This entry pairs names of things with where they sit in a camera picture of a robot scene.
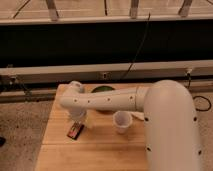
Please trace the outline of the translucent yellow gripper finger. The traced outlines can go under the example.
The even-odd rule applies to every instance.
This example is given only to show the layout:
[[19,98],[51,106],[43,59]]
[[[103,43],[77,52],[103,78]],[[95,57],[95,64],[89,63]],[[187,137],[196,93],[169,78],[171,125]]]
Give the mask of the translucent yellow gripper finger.
[[94,118],[91,114],[86,115],[84,125],[89,129],[92,129],[94,127]]

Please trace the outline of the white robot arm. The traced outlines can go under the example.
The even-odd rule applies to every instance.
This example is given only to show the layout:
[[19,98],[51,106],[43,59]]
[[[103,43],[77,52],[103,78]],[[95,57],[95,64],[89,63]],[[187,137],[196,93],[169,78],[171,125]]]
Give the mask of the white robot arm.
[[149,171],[204,171],[195,104],[176,81],[97,93],[86,93],[80,82],[72,81],[60,105],[75,121],[88,109],[142,112]]

